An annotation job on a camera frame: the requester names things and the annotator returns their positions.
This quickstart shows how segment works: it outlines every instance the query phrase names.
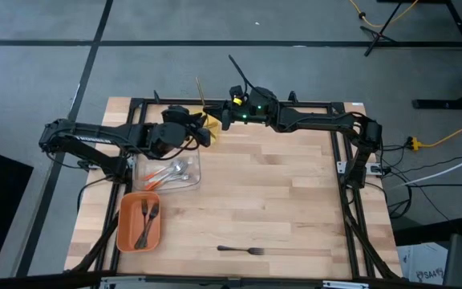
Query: fork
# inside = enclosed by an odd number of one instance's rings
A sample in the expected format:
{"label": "fork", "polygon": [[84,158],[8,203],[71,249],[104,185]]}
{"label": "fork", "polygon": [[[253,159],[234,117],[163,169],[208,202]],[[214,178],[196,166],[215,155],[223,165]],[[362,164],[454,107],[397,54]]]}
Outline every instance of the fork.
{"label": "fork", "polygon": [[240,251],[244,251],[244,252],[247,252],[249,254],[255,254],[255,255],[263,255],[263,254],[265,254],[265,249],[263,249],[263,248],[254,248],[254,247],[244,249],[244,248],[232,248],[232,247],[228,247],[228,246],[217,246],[217,250],[240,250]]}
{"label": "fork", "polygon": [[142,215],[144,216],[144,230],[140,234],[138,240],[135,243],[135,249],[140,249],[140,245],[144,242],[145,228],[147,227],[147,216],[148,216],[148,200],[142,200]]}
{"label": "fork", "polygon": [[149,214],[149,222],[148,225],[144,229],[144,243],[142,244],[142,247],[148,246],[148,236],[149,236],[149,230],[151,229],[152,222],[154,221],[154,218],[158,215],[160,212],[160,204],[155,203],[152,205],[151,213]]}

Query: wooden table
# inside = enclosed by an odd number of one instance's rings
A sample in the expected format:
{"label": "wooden table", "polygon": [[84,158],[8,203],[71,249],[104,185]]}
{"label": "wooden table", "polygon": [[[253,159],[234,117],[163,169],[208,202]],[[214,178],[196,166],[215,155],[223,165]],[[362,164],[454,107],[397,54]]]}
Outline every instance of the wooden table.
{"label": "wooden table", "polygon": [[[103,125],[123,124],[129,103],[130,98],[110,98]],[[362,104],[345,105],[347,111],[365,112]],[[161,122],[160,112],[165,108],[149,105],[146,122]],[[96,148],[108,155],[119,152],[110,145]],[[340,151],[345,159],[345,150]],[[201,174],[199,189],[161,196],[160,245],[148,253],[121,254],[119,273],[351,278],[329,132],[281,134],[259,124],[235,123],[221,132],[216,144],[201,149]],[[87,182],[101,177],[100,171],[90,172]],[[381,185],[374,177],[367,181]],[[101,235],[110,190],[110,182],[85,190],[66,269],[77,265]],[[383,193],[367,186],[361,195],[369,239],[389,267],[401,275]],[[104,269],[109,268],[114,243],[112,237]],[[217,245],[259,246],[267,254],[219,252]],[[357,240],[356,249],[361,275],[366,275]]]}

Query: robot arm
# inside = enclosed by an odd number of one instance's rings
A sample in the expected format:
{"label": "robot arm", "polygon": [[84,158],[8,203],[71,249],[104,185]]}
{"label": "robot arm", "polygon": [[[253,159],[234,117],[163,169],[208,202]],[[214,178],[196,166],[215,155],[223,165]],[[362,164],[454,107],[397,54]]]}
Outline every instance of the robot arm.
{"label": "robot arm", "polygon": [[[163,160],[173,149],[195,149],[210,145],[209,130],[203,128],[206,116],[190,115],[188,109],[170,106],[162,112],[163,124],[123,124],[106,127],[56,120],[46,124],[38,145],[45,153],[70,153],[79,157],[78,164],[88,169],[99,166],[113,181],[125,182],[130,154],[144,154],[149,159]],[[189,148],[196,141],[195,147]],[[84,142],[116,145],[123,156],[110,157]]]}
{"label": "robot arm", "polygon": [[328,114],[298,112],[286,107],[268,89],[255,88],[250,95],[241,87],[231,88],[231,100],[207,106],[204,111],[222,123],[222,129],[240,121],[270,126],[275,132],[288,133],[298,129],[341,132],[356,146],[354,158],[347,162],[344,178],[346,185],[354,189],[365,186],[366,164],[371,153],[380,149],[382,126],[363,114],[350,112],[329,116]]}

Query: orange bowl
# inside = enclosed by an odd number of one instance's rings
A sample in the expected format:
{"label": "orange bowl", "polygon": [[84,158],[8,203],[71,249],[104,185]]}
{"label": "orange bowl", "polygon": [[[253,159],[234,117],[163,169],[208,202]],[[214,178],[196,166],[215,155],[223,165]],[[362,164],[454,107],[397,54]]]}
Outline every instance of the orange bowl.
{"label": "orange bowl", "polygon": [[160,197],[153,192],[128,193],[120,202],[117,248],[122,252],[147,252],[156,248],[160,242],[161,204],[160,211],[154,218],[151,229],[149,229],[148,245],[142,249],[135,249],[136,240],[138,240],[144,230],[142,200],[148,200],[148,213],[151,213],[152,206],[155,203],[160,203]]}

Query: yellow cloth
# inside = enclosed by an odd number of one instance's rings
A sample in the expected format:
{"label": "yellow cloth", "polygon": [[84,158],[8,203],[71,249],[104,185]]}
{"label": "yellow cloth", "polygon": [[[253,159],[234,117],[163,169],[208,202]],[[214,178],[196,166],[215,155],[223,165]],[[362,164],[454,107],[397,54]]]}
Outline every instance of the yellow cloth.
{"label": "yellow cloth", "polygon": [[[202,112],[201,110],[190,110],[190,114]],[[215,117],[207,115],[208,118],[206,119],[205,128],[209,129],[211,134],[211,142],[215,144],[217,142],[217,138],[219,133],[221,132],[221,122],[218,121]]]}

